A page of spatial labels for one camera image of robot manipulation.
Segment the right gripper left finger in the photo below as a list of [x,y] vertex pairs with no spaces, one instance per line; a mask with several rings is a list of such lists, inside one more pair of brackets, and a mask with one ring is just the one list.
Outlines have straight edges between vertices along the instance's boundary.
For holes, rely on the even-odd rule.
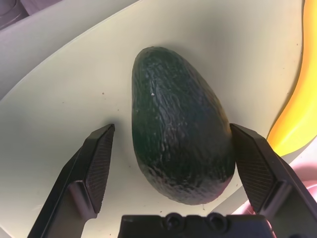
[[114,124],[93,131],[62,168],[30,238],[79,238],[99,214],[111,160]]

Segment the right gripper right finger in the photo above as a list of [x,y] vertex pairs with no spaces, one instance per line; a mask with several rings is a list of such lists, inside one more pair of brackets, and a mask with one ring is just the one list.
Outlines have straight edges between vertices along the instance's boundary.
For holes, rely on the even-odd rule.
[[315,238],[317,203],[294,170],[257,132],[230,124],[236,165],[254,212],[278,238]]

